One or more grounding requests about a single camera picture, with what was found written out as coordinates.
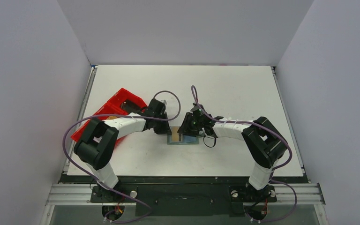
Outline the green card holder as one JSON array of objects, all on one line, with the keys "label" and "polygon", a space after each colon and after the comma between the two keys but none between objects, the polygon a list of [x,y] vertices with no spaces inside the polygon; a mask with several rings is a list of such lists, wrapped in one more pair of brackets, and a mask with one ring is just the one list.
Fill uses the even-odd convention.
[{"label": "green card holder", "polygon": [[168,145],[193,145],[193,144],[199,143],[199,139],[197,137],[188,136],[188,135],[182,135],[182,137],[183,137],[182,142],[173,143],[173,142],[171,142],[171,134],[167,135],[167,144]]}]

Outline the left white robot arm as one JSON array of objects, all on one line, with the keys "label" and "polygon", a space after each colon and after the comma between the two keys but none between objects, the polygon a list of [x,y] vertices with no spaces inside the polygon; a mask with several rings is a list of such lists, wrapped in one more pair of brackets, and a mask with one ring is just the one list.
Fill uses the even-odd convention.
[{"label": "left white robot arm", "polygon": [[153,129],[157,135],[169,135],[166,102],[152,99],[141,112],[113,120],[93,118],[76,142],[74,153],[83,161],[103,187],[103,196],[111,202],[120,198],[119,178],[114,173],[110,160],[118,139],[136,132]]}]

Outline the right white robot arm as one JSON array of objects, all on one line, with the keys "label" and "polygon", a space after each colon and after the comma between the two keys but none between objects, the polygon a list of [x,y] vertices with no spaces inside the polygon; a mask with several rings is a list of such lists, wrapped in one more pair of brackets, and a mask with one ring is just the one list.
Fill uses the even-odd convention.
[{"label": "right white robot arm", "polygon": [[179,134],[213,138],[232,138],[244,141],[255,165],[246,186],[246,195],[258,200],[264,195],[279,159],[288,150],[287,142],[266,117],[253,121],[236,121],[222,116],[212,117],[204,108],[194,105],[186,113]]}]

